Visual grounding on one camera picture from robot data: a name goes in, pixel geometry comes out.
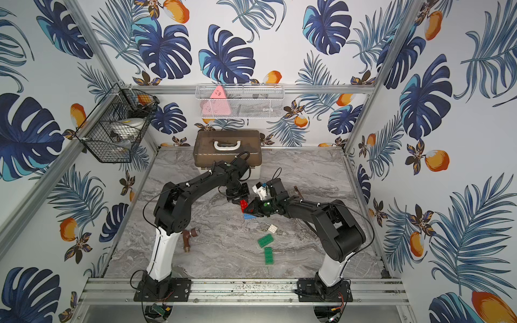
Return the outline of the red lego brick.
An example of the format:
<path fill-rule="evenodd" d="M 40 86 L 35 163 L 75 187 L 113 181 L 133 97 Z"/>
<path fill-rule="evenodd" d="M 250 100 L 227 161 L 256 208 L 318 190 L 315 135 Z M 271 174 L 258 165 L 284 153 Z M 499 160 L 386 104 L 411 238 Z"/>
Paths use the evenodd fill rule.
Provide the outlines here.
<path fill-rule="evenodd" d="M 243 213 L 246 213 L 246 208 L 248 207 L 248 202 L 245 199 L 240 200 L 240 207 Z"/>

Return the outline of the blue lego brick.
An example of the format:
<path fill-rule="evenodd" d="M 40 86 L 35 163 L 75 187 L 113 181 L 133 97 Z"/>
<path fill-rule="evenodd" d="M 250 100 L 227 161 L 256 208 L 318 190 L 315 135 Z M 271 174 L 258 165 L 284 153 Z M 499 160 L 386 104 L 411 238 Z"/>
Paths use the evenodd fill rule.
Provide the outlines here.
<path fill-rule="evenodd" d="M 245 213 L 245 214 L 243 215 L 243 218 L 244 218 L 244 219 L 256 219 L 257 217 L 256 217 L 256 216 L 254 216 L 254 215 L 250 215 L 250 214 Z"/>

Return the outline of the small white lego brick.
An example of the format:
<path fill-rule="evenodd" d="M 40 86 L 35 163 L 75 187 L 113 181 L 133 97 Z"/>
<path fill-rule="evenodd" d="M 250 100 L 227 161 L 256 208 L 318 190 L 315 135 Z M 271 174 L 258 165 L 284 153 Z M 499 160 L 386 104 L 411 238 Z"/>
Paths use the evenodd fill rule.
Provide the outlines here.
<path fill-rule="evenodd" d="M 277 226 L 275 226 L 275 225 L 273 225 L 273 224 L 271 224 L 271 225 L 269 226 L 269 229 L 268 229 L 268 230 L 269 230 L 271 233 L 276 233 L 276 231 L 278 230 L 278 227 L 277 227 Z"/>

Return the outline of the green lego brick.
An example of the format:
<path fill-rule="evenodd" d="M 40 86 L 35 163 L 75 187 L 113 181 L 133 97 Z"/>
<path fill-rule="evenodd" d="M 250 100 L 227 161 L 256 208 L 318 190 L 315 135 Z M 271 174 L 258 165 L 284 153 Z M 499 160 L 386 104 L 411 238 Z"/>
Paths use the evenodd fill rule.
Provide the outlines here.
<path fill-rule="evenodd" d="M 265 255 L 265 264 L 266 265 L 273 265 L 274 264 L 273 249 L 271 247 L 265 247 L 264 248 L 264 255 Z"/>
<path fill-rule="evenodd" d="M 274 242 L 274 237 L 271 234 L 267 234 L 257 240 L 260 248 L 264 248 Z"/>

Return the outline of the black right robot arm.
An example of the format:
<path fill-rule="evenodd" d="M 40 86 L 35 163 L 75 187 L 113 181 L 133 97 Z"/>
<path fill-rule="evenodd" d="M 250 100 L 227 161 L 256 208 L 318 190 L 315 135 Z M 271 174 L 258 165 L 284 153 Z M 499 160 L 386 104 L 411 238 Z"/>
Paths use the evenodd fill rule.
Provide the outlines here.
<path fill-rule="evenodd" d="M 290 195 L 279 178 L 258 183 L 253 191 L 257 196 L 244 212 L 255 217 L 277 214 L 309 223 L 326 253 L 316 279 L 325 287 L 338 285 L 346 264 L 366 242 L 366 234 L 344 202 L 319 203 Z"/>

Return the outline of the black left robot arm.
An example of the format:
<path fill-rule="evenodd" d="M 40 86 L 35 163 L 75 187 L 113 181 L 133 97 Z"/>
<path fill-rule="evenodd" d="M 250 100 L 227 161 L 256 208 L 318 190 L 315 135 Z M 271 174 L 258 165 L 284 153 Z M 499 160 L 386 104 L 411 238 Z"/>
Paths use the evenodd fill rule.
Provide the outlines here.
<path fill-rule="evenodd" d="M 167 183 L 158 195 L 153 215 L 156 239 L 146 273 L 157 283 L 170 278 L 176 243 L 191 222 L 193 203 L 215 188 L 226 187 L 227 201 L 241 206 L 249 200 L 249 188 L 241 178 L 250 174 L 249 152 L 239 153 L 232 161 L 217 161 L 200 176 L 178 184 Z"/>

